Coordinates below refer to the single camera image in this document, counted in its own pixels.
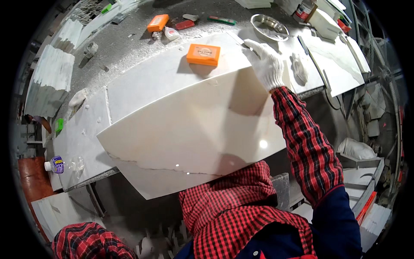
green sanding block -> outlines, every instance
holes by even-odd
[[[109,11],[112,7],[112,4],[107,5],[104,9],[102,9],[101,13],[106,13],[107,11]]]
[[[55,132],[59,133],[61,132],[61,130],[63,129],[63,119],[59,118],[56,122],[55,122]]]

bottle cap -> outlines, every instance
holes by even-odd
[[[50,162],[45,162],[45,170],[46,171],[52,171],[52,165]]]

checkered sleeve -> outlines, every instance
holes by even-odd
[[[114,233],[95,222],[64,227],[55,236],[52,251],[56,259],[138,258]]]
[[[272,93],[274,118],[282,128],[291,170],[303,195],[316,207],[335,186],[343,184],[342,165],[296,94],[286,87]]]

water bottle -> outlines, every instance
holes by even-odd
[[[82,157],[73,157],[69,162],[64,162],[58,155],[52,158],[49,162],[45,162],[45,170],[52,171],[56,174],[72,174],[74,173],[77,179],[80,179],[85,168]]]

glue bottle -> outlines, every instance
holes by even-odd
[[[82,157],[73,157],[69,162],[64,162],[63,159],[57,155],[49,162],[45,162],[45,170],[52,171],[56,174],[75,174],[77,179],[80,179],[85,165]]]
[[[170,41],[173,41],[180,37],[180,34],[178,33],[178,31],[174,30],[173,28],[167,27],[167,26],[165,26],[164,34]]]

